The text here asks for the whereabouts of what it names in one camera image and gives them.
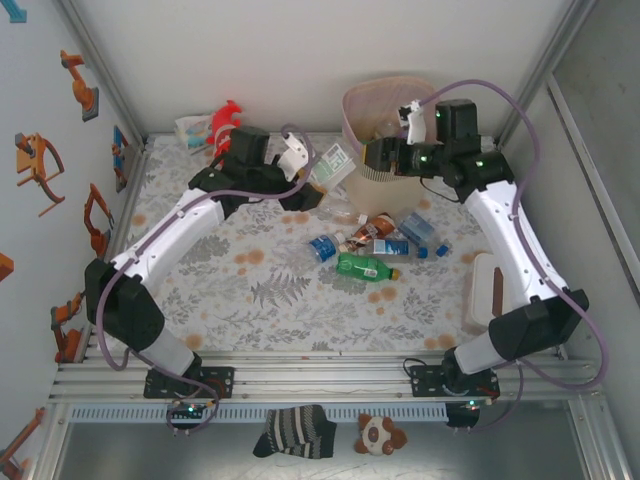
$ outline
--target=blue label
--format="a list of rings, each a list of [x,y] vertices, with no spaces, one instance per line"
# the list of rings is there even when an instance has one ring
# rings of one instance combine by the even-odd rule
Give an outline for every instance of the blue label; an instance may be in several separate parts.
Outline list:
[[[416,245],[420,245],[433,235],[434,228],[417,213],[413,212],[398,227],[400,233]]]
[[[374,255],[409,255],[409,242],[406,240],[374,240]]]
[[[326,262],[329,258],[336,254],[336,247],[329,237],[321,235],[309,242],[316,249],[320,260]]]

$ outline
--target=juice bottle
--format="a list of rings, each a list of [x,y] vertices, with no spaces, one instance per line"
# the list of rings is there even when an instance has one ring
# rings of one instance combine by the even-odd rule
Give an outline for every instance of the juice bottle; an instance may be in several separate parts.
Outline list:
[[[371,240],[384,238],[396,229],[396,224],[388,213],[382,213],[360,227],[346,242],[340,245],[342,253],[355,252]]]

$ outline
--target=plush toy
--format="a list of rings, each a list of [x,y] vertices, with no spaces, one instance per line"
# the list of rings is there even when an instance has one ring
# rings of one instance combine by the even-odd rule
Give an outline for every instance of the plush toy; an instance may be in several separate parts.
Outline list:
[[[358,426],[362,438],[356,442],[356,452],[371,455],[391,455],[407,443],[407,435],[393,426],[389,417],[372,417],[361,413]]]

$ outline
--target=striped sock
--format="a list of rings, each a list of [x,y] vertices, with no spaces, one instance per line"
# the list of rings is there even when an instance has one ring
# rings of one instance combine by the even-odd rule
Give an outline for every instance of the striped sock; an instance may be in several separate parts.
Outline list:
[[[333,439],[336,434],[336,426],[335,423],[327,420],[318,438],[309,443],[285,448],[281,453],[314,460],[331,458],[333,457]]]
[[[304,458],[333,455],[336,424],[329,422],[320,405],[269,410],[264,433],[253,454],[264,458],[276,452]]]

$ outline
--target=pink basket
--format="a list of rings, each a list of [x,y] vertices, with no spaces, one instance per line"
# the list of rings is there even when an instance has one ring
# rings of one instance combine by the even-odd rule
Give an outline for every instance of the pink basket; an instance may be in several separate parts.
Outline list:
[[[413,100],[432,95],[431,84],[416,77],[387,77],[371,80],[351,88],[342,98],[342,134],[356,153],[362,158],[363,144],[373,139],[376,126],[391,122],[399,127],[398,107]],[[436,140],[435,104],[424,107],[429,142]],[[356,170],[345,180],[349,200],[363,213],[376,215],[386,211],[390,214],[415,208],[424,189],[418,178],[397,177],[386,172],[377,172],[362,161],[356,161]]]

